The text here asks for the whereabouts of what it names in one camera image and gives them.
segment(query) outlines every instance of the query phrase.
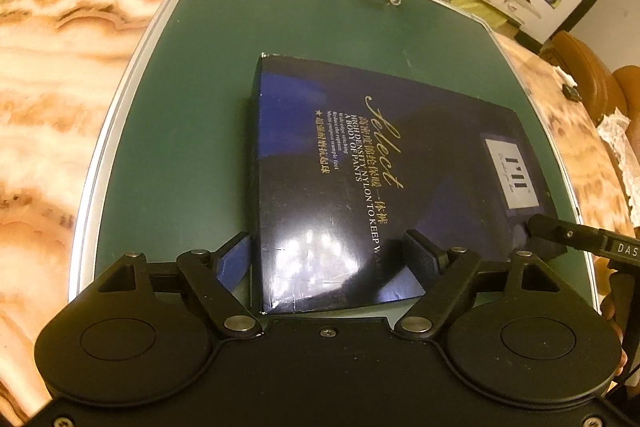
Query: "brown leather chair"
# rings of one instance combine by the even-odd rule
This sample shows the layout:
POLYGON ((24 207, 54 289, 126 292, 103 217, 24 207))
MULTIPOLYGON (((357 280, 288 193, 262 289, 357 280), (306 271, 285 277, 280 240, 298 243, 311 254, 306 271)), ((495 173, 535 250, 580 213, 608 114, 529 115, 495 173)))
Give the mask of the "brown leather chair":
POLYGON ((540 57, 574 78, 594 123, 616 108, 631 119, 626 135, 640 158, 640 68, 625 66, 611 73, 584 42, 567 32, 557 33, 540 57))

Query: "small black object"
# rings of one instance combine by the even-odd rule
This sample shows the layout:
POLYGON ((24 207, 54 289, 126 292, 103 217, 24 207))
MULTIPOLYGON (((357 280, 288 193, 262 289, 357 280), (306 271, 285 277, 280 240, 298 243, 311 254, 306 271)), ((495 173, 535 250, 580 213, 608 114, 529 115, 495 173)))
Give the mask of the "small black object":
MULTIPOLYGON (((478 427, 633 425, 600 397, 620 359, 617 336, 537 256, 483 262, 415 231, 407 238, 411 257, 422 248, 442 276, 425 280, 430 290, 395 330, 384 318, 296 316, 246 338, 227 330, 223 317, 251 317, 216 279, 242 234, 176 263, 123 256, 38 338, 54 400, 27 426, 64 416, 82 427, 298 427, 328 414, 340 427, 466 427, 470 414, 478 427), (474 307, 484 292, 502 296, 474 307)), ((421 280, 425 264, 414 266, 421 280)))
POLYGON ((425 291, 433 286, 449 265, 447 252, 417 230, 404 233, 402 258, 425 291))
POLYGON ((569 86, 569 84, 562 84, 562 94, 567 100, 571 100, 572 102, 581 102, 582 97, 577 89, 574 86, 569 86))

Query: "marble table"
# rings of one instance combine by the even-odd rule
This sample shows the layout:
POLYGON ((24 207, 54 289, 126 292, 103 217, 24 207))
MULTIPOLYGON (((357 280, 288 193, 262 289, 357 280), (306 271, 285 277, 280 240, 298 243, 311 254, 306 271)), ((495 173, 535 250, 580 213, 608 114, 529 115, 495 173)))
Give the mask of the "marble table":
MULTIPOLYGON (((66 303, 72 232, 102 120, 162 0, 0 4, 0 412, 20 425, 49 399, 33 362, 66 303)), ((550 129, 587 225, 634 235, 609 157, 546 62, 498 42, 550 129)), ((604 263, 598 289, 607 292, 604 263)))

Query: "screw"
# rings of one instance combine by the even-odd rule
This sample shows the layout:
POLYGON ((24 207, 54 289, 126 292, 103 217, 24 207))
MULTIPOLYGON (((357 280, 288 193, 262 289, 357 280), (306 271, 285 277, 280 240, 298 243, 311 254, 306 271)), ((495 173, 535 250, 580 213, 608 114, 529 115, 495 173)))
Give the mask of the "screw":
POLYGON ((582 427, 602 427, 604 424, 597 416, 591 416, 582 422, 582 427))
POLYGON ((74 423, 64 416, 60 416, 53 420, 53 427, 74 427, 74 423))
POLYGON ((404 331, 411 333, 426 333, 431 329, 433 323, 424 317, 405 317, 400 323, 404 331))
POLYGON ((233 315, 225 320, 225 328, 231 331, 249 331, 255 326, 255 319, 247 315, 233 315))
POLYGON ((191 250, 190 253, 197 256, 197 258, 203 263, 208 263, 211 255, 210 251, 205 250, 204 248, 196 248, 194 250, 191 250))
POLYGON ((320 336, 330 339, 331 337, 335 337, 338 332, 332 328, 324 328, 320 330, 320 336))

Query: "green table mat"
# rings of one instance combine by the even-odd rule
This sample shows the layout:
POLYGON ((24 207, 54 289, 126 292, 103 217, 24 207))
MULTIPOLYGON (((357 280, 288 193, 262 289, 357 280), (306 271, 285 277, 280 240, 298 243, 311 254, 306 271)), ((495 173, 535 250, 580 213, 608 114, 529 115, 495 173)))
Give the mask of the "green table mat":
MULTIPOLYGON (((263 52, 411 78, 515 110, 559 217, 575 220, 543 127, 482 23, 433 0, 179 0, 122 131, 96 274, 126 251, 172 261, 247 229, 247 107, 263 52)), ((591 302, 581 252, 554 267, 591 302)))

